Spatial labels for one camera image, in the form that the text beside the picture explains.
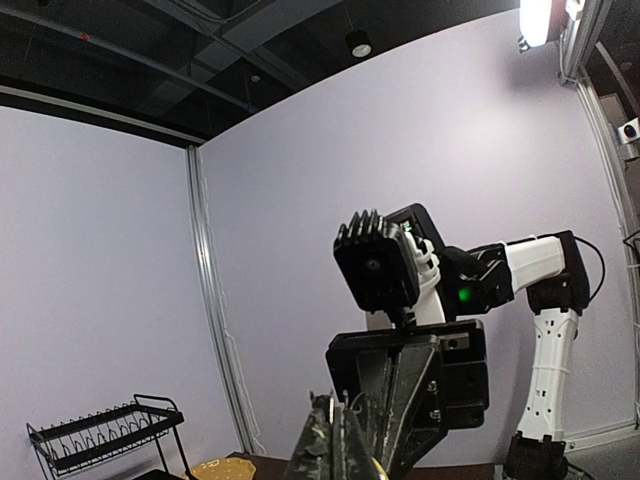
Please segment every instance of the light fixture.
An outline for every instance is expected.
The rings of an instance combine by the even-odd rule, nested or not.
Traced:
[[[351,55],[356,58],[363,58],[371,53],[371,40],[364,30],[349,32],[344,40]]]
[[[520,51],[557,40],[566,24],[567,0],[520,0]]]

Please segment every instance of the green light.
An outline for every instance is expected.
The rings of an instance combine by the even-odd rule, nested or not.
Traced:
[[[460,303],[469,303],[471,301],[471,297],[473,297],[473,290],[471,287],[462,287],[458,290],[458,299]]]

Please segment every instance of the dish rack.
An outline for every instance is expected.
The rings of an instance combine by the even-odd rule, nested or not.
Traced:
[[[173,431],[185,475],[197,480],[189,471],[177,425],[184,422],[182,412],[170,398],[136,394],[133,401],[106,409],[95,415],[78,417],[68,423],[36,430],[27,423],[29,440],[35,449],[45,479],[52,479],[83,470],[95,464],[155,442],[164,472],[144,478],[180,478],[169,474],[167,462],[158,439]]]

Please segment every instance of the white camera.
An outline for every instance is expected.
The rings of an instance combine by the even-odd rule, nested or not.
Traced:
[[[640,140],[640,123],[637,118],[618,128],[618,138],[622,145]]]

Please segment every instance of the yellow plate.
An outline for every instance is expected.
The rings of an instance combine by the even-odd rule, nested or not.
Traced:
[[[241,458],[212,460],[191,469],[198,480],[252,480],[255,473],[255,465]]]

